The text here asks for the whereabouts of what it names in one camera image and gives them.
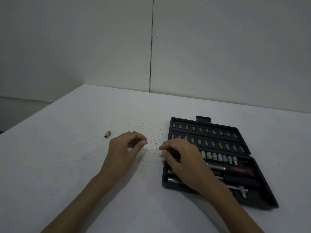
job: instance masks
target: table surface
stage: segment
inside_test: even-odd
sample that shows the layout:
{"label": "table surface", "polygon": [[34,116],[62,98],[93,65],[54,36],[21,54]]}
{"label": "table surface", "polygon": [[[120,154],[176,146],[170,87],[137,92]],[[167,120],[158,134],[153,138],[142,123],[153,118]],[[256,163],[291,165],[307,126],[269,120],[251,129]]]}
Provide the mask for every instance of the table surface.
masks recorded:
{"label": "table surface", "polygon": [[40,232],[99,171],[109,140],[133,130],[149,143],[81,231],[227,232],[208,202],[161,185],[170,118],[196,115],[241,132],[280,206],[245,207],[259,226],[309,232],[311,114],[91,85],[0,135],[0,232]]}

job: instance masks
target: socket wrench set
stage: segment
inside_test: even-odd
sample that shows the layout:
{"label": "socket wrench set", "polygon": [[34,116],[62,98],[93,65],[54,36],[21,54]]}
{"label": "socket wrench set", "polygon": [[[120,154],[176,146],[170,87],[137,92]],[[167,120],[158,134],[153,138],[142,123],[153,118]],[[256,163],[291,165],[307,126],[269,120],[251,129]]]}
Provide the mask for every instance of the socket wrench set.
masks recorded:
{"label": "socket wrench set", "polygon": [[[227,185],[240,204],[261,209],[279,207],[237,128],[212,124],[208,117],[197,116],[196,121],[171,118],[169,139],[174,138],[196,145],[214,175]],[[170,149],[169,152],[180,161],[176,150]],[[164,162],[162,185],[197,193],[182,183],[167,162]]]}

